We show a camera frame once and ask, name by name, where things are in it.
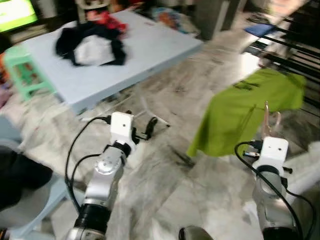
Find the light blue table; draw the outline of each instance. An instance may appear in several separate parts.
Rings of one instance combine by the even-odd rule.
[[[169,68],[201,49],[202,42],[130,11],[114,16],[128,24],[123,66],[75,67],[54,53],[61,29],[24,41],[58,95],[79,114],[99,101]]]

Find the black cable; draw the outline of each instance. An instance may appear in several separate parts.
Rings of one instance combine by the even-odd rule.
[[[312,211],[312,221],[311,221],[311,225],[310,228],[308,230],[308,233],[306,234],[304,240],[309,240],[312,237],[312,233],[314,232],[315,228],[316,228],[316,223],[317,223],[317,210],[315,208],[315,206],[313,206],[313,204],[304,196],[301,196],[299,194],[295,194],[293,192],[290,192],[288,189],[286,190],[286,192],[298,199],[301,199],[303,201],[305,201],[306,203],[309,204],[311,211]]]
[[[75,166],[73,168],[71,179],[70,179],[70,195],[74,198],[75,207],[78,210],[80,210],[80,205],[79,205],[79,203],[78,203],[78,201],[76,199],[75,192],[74,192],[74,180],[75,180],[75,175],[76,175],[77,168],[80,165],[80,163],[83,162],[83,160],[86,160],[88,158],[98,157],[98,156],[100,156],[100,154],[91,154],[91,155],[84,156],[79,161],[77,161],[77,163],[75,164]]]
[[[73,190],[71,189],[70,180],[69,180],[69,176],[68,176],[69,160],[70,160],[72,149],[73,149],[73,147],[74,147],[74,145],[76,143],[76,140],[83,133],[83,131],[88,127],[88,125],[91,124],[95,120],[102,120],[102,121],[106,122],[107,124],[110,124],[110,120],[111,119],[110,119],[110,117],[97,116],[97,117],[92,118],[89,122],[87,122],[87,124],[81,129],[81,131],[74,138],[74,140],[73,140],[73,142],[72,142],[72,144],[71,144],[71,146],[69,148],[68,155],[67,155],[66,162],[65,162],[64,181],[65,181],[65,184],[67,186],[68,192],[70,194],[71,201],[72,201],[73,205],[76,207],[76,209],[78,210],[78,212],[79,212],[79,208],[77,208],[77,205],[79,205],[79,204],[78,204],[78,202],[76,200],[75,195],[73,194]]]
[[[295,221],[295,224],[296,224],[296,228],[297,228],[297,231],[298,231],[298,234],[299,234],[299,238],[301,240],[304,239],[304,235],[303,235],[303,231],[302,231],[302,227],[301,227],[301,224],[300,224],[300,221],[299,221],[299,218],[295,212],[295,210],[292,208],[292,206],[288,203],[288,201],[286,200],[286,198],[281,194],[281,192],[278,191],[278,189],[276,189],[276,187],[268,181],[268,179],[266,179],[259,171],[257,171],[254,167],[252,167],[249,163],[247,163],[238,153],[238,148],[241,146],[241,145],[252,145],[254,144],[255,142],[254,141],[244,141],[244,142],[240,142],[238,143],[235,147],[234,147],[234,152],[235,152],[235,155],[238,157],[238,159],[244,164],[246,165],[251,171],[253,171],[257,176],[259,176],[259,178],[261,178],[274,192],[275,194],[284,202],[284,204],[286,205],[286,207],[289,209],[289,211],[291,212],[292,214],[292,217]]]

